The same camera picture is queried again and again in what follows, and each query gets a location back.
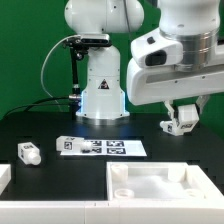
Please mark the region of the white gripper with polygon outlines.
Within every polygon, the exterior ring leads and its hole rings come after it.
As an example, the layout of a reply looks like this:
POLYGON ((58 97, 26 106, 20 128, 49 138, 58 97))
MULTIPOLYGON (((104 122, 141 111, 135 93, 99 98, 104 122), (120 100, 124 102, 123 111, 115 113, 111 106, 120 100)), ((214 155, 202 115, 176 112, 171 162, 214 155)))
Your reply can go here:
POLYGON ((131 59, 127 68, 127 95, 134 105, 164 102, 171 120, 173 101, 199 96, 199 114, 210 99, 208 94, 224 92, 224 64, 210 64, 196 72, 175 71, 172 66, 140 68, 131 59))

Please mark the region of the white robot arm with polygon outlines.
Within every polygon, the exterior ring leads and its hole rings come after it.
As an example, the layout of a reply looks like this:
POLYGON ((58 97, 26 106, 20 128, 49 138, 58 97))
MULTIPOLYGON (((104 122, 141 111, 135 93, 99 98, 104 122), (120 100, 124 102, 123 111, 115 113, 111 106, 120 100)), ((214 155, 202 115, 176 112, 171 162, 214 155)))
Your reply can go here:
POLYGON ((164 102, 224 91, 224 46, 218 43, 221 0, 155 0, 159 26, 131 42, 126 89, 112 33, 138 30, 139 0, 68 0, 64 16, 87 49, 87 86, 77 115, 89 120, 127 117, 125 102, 164 102))

